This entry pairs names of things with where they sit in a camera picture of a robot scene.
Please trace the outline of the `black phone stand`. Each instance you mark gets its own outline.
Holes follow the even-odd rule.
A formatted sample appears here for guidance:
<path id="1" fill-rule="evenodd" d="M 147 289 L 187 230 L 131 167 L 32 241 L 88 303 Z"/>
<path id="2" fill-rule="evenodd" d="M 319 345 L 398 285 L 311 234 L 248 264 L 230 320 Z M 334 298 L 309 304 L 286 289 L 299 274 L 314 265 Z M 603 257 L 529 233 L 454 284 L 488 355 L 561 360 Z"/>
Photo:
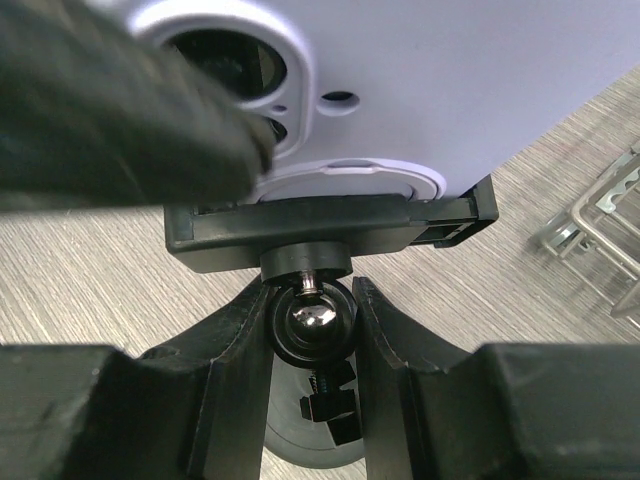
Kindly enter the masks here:
<path id="1" fill-rule="evenodd" d="M 485 178 L 453 200 L 387 194 L 168 207 L 164 231 L 168 252 L 194 272 L 259 270 L 274 352 L 266 447 L 290 463 L 330 469 L 391 445 L 405 457 L 418 436 L 407 358 L 440 370 L 465 355 L 369 279 L 343 285 L 353 259 L 454 247 L 497 218 Z"/>

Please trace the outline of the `lavender case phone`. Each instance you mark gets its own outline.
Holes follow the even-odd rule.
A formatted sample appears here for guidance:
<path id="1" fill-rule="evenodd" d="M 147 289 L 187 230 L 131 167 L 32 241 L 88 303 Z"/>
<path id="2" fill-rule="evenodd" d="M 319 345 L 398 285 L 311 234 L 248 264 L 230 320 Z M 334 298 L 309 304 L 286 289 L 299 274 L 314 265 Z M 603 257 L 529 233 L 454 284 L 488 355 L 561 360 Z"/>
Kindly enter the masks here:
<path id="1" fill-rule="evenodd" d="M 639 62 L 635 1 L 106 1 L 160 45 L 202 30 L 275 50 L 246 102 L 286 136 L 251 202 L 455 197 Z"/>

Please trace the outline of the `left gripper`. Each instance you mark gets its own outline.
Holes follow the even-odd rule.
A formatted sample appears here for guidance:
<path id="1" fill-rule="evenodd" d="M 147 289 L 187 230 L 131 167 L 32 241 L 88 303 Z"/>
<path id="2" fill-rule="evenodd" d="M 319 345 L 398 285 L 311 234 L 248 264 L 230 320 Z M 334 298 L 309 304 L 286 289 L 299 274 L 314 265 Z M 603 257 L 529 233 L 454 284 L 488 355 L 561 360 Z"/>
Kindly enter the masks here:
<path id="1" fill-rule="evenodd" d="M 231 202 L 274 157 L 217 81 L 80 1 L 1 5 L 1 206 Z"/>

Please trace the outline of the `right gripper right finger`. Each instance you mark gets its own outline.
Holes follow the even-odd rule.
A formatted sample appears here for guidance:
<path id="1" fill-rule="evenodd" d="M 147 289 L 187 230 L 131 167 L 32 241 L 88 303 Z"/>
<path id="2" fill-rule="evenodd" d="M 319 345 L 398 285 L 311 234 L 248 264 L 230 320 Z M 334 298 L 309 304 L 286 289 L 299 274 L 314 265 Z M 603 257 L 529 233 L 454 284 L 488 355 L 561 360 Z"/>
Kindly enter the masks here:
<path id="1" fill-rule="evenodd" d="M 635 479 L 639 349 L 493 343 L 466 352 L 353 281 L 371 479 Z"/>

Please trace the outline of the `metal dish rack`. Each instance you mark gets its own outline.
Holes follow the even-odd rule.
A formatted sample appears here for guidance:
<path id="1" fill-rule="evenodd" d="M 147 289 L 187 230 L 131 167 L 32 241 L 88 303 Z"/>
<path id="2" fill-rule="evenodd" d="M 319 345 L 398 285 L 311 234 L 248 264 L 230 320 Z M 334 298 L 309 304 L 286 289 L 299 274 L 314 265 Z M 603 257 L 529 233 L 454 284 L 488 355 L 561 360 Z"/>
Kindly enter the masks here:
<path id="1" fill-rule="evenodd" d="M 557 259 L 574 277 L 588 286 L 610 306 L 614 318 L 630 319 L 639 312 L 639 260 L 617 243 L 614 235 L 604 230 L 602 222 L 609 220 L 639 239 L 639 227 L 619 211 L 619 204 L 639 192 L 639 144 L 632 144 L 607 166 L 569 206 L 560 210 L 533 237 L 537 247 Z M 568 258 L 578 251 L 593 251 L 608 261 L 624 280 L 626 291 L 615 298 L 599 288 Z"/>

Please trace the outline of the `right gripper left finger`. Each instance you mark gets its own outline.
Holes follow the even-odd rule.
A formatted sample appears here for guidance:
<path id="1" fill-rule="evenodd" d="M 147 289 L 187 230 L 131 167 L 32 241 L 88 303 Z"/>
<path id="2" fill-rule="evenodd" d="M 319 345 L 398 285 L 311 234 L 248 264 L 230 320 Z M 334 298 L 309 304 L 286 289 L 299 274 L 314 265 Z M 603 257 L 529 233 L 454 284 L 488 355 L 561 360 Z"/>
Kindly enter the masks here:
<path id="1" fill-rule="evenodd" d="M 1 349 L 5 479 L 256 479 L 272 353 L 269 289 L 138 358 L 107 345 Z"/>

